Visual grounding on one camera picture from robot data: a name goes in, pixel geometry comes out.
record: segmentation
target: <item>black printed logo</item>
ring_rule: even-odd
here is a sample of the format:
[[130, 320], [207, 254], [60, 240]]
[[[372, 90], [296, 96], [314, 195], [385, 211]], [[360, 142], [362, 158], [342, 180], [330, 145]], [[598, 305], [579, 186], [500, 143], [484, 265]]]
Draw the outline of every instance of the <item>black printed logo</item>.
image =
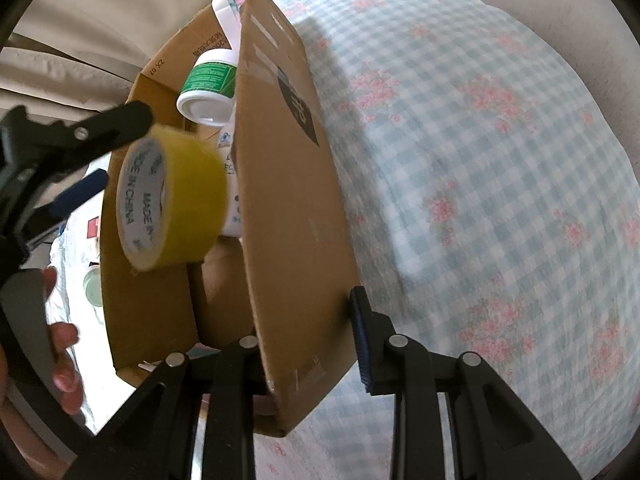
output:
[[287, 103], [287, 106], [289, 106], [289, 110], [291, 110], [293, 117], [300, 125], [300, 128], [302, 128], [302, 131], [306, 133], [309, 139], [315, 142], [316, 146], [319, 146], [316, 130], [314, 129], [314, 122], [311, 118], [311, 110], [309, 110], [306, 103], [293, 91], [289, 79], [280, 67], [278, 67], [278, 85], [280, 86], [280, 92], [282, 92], [284, 101]]

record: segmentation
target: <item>brown cardboard box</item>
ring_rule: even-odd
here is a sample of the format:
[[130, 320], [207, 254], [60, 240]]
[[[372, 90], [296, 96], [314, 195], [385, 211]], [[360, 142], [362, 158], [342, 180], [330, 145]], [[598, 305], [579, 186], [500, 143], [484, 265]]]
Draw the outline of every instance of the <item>brown cardboard box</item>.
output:
[[[140, 73], [130, 99], [149, 104], [158, 123], [213, 142], [214, 131], [186, 121], [175, 101], [197, 57], [225, 47], [212, 9], [201, 10]], [[255, 325], [276, 403], [257, 429], [284, 435], [354, 362], [346, 301], [358, 272], [302, 40], [271, 0], [242, 7], [236, 97], [242, 247], [220, 238], [202, 265], [132, 270], [115, 219], [120, 150], [102, 211], [104, 313], [114, 366], [133, 384], [144, 360], [198, 341], [219, 348]]]

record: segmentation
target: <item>checkered bedsheet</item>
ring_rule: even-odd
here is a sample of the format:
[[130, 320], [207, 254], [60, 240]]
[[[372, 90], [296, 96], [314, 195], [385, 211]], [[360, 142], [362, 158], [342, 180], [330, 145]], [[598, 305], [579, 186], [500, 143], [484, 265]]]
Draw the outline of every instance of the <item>checkered bedsheet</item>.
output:
[[[594, 476], [640, 423], [640, 190], [580, 78], [479, 0], [274, 1], [373, 307], [482, 354]], [[260, 477], [387, 478], [392, 404], [351, 370], [289, 437], [258, 439]]]

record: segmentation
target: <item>yellow tape roll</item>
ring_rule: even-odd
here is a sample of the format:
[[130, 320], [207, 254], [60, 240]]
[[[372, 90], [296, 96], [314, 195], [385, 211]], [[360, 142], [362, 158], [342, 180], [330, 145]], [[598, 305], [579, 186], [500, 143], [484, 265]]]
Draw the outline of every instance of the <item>yellow tape roll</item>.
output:
[[197, 262], [220, 234], [226, 174], [216, 151], [185, 132], [155, 124], [120, 170], [120, 243], [137, 270]]

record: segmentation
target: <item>green label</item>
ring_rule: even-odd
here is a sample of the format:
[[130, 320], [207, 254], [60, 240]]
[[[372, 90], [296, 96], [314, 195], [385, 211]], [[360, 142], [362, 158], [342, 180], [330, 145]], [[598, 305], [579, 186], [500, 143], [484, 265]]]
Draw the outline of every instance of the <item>green label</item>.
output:
[[220, 61], [195, 66], [184, 82], [182, 93], [189, 90], [207, 90], [231, 99], [236, 92], [236, 67]]

